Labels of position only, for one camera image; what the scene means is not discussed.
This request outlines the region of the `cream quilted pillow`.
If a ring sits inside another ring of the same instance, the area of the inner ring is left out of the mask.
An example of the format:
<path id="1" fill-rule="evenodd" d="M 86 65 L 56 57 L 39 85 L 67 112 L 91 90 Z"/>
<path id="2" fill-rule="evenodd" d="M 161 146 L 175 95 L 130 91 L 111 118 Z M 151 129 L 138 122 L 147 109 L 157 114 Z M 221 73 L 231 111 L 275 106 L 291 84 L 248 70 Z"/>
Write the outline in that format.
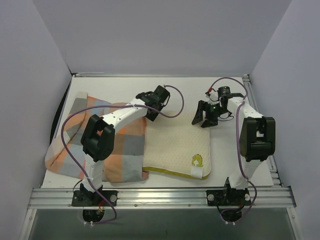
<path id="1" fill-rule="evenodd" d="M 142 170 L 205 180 L 211 173 L 210 131 L 192 125 L 194 115 L 162 115 L 146 121 Z"/>

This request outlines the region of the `checkered pastel pillowcase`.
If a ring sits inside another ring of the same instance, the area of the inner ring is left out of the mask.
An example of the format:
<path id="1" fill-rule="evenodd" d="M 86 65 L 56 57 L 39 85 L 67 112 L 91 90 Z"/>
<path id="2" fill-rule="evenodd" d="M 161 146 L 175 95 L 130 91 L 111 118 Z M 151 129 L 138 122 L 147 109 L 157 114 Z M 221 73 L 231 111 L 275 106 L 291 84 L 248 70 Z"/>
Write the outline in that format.
<path id="1" fill-rule="evenodd" d="M 92 115 L 103 116 L 111 113 L 113 109 L 108 108 L 109 105 L 109 102 L 89 96 L 87 92 L 79 91 L 76 94 L 69 114 L 72 115 L 88 107 L 91 109 L 73 116 L 64 127 L 64 136 L 57 135 L 51 142 L 44 160 L 49 171 L 78 179 L 84 178 L 84 173 L 72 157 L 75 157 L 82 166 L 85 165 L 89 155 L 83 152 L 81 138 L 88 119 Z M 142 117 L 115 135 L 113 152 L 104 161 L 102 175 L 104 181 L 139 182 L 148 178 L 149 175 L 142 170 L 146 126 L 146 119 Z"/>

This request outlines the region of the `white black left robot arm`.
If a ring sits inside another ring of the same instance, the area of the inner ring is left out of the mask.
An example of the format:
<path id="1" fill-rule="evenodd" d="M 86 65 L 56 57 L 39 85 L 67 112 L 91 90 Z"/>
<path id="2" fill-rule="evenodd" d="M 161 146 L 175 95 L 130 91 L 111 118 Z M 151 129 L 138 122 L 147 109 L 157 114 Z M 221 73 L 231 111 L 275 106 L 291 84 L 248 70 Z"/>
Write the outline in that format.
<path id="1" fill-rule="evenodd" d="M 141 117 L 154 121 L 169 97 L 170 92 L 159 85 L 154 91 L 137 94 L 124 107 L 119 106 L 103 116 L 94 114 L 88 119 L 80 140 L 83 152 L 88 155 L 80 192 L 88 205 L 95 206 L 101 201 L 103 164 L 114 150 L 116 134 Z"/>

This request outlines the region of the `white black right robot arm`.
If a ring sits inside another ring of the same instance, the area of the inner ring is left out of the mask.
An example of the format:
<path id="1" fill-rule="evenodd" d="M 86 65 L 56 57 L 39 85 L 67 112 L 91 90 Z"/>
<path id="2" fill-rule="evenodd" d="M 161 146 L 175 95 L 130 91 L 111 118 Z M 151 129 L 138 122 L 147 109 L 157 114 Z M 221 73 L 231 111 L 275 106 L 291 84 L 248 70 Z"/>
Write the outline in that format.
<path id="1" fill-rule="evenodd" d="M 223 190 L 215 197 L 228 205 L 238 200 L 248 202 L 251 178 L 262 162 L 274 154 L 276 148 L 276 121 L 256 111 L 246 102 L 246 95 L 232 93 L 230 87 L 217 90 L 210 87 L 205 93 L 208 101 L 199 100 L 193 126 L 211 128 L 218 125 L 224 114 L 234 115 L 237 166 L 226 179 Z"/>

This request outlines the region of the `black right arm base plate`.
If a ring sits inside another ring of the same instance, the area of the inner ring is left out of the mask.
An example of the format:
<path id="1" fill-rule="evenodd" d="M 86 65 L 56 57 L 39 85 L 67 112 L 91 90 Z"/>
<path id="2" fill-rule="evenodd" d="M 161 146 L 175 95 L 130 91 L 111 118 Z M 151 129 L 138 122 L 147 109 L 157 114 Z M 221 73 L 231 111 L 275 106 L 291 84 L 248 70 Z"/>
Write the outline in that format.
<path id="1" fill-rule="evenodd" d="M 223 190 L 207 190 L 206 191 L 208 206 L 249 206 L 251 204 L 251 197 L 248 189 L 237 190 L 234 188 Z"/>

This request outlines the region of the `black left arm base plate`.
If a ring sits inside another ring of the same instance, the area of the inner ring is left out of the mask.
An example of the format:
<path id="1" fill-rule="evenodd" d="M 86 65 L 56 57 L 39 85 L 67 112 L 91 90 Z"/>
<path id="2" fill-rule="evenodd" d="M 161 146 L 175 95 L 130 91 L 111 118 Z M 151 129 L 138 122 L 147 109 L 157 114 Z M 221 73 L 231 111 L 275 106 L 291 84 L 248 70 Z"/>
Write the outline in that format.
<path id="1" fill-rule="evenodd" d="M 116 206 L 118 200 L 118 192 L 116 190 L 102 190 L 101 194 L 109 201 L 108 204 L 96 192 L 93 197 L 86 196 L 82 191 L 75 190 L 72 197 L 71 205 L 73 207 L 102 207 L 102 206 Z"/>

